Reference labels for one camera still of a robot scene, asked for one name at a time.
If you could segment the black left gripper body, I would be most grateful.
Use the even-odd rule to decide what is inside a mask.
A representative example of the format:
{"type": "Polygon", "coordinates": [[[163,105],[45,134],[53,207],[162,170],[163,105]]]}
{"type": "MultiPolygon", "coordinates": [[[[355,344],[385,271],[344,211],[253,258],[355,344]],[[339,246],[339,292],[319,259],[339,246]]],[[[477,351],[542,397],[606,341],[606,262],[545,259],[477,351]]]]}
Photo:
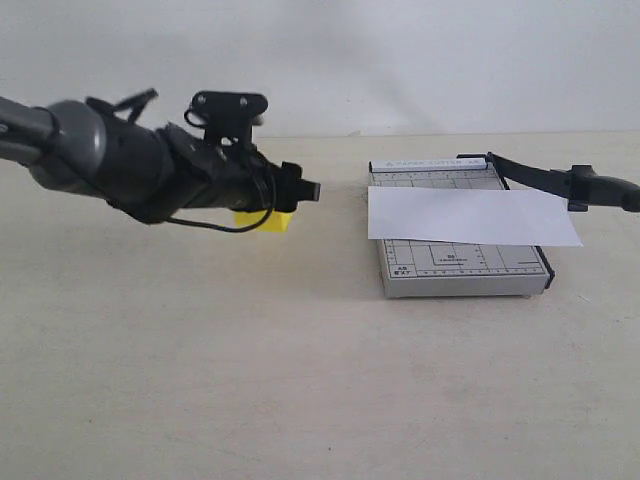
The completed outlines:
{"type": "Polygon", "coordinates": [[[221,208],[259,212],[262,224],[276,211],[276,167],[253,143],[252,125],[238,134],[207,127],[197,138],[175,124],[161,131],[173,173],[154,197],[154,209],[163,221],[173,221],[183,209],[221,208]]]}

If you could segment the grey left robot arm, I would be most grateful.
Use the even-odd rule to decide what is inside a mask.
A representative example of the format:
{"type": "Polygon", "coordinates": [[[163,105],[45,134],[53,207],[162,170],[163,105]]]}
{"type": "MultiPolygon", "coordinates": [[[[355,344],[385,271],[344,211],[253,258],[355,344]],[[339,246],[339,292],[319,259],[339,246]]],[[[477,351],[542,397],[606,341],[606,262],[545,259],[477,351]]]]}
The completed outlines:
{"type": "Polygon", "coordinates": [[[157,98],[148,89],[117,103],[88,97],[46,107],[1,100],[1,157],[26,168],[41,187],[101,199],[145,225],[207,228],[180,219],[185,209],[227,209],[257,214],[245,233],[278,214],[316,202],[321,186],[296,163],[276,165],[253,141],[268,108],[260,93],[197,92],[185,121],[149,129],[138,124],[157,98]]]}

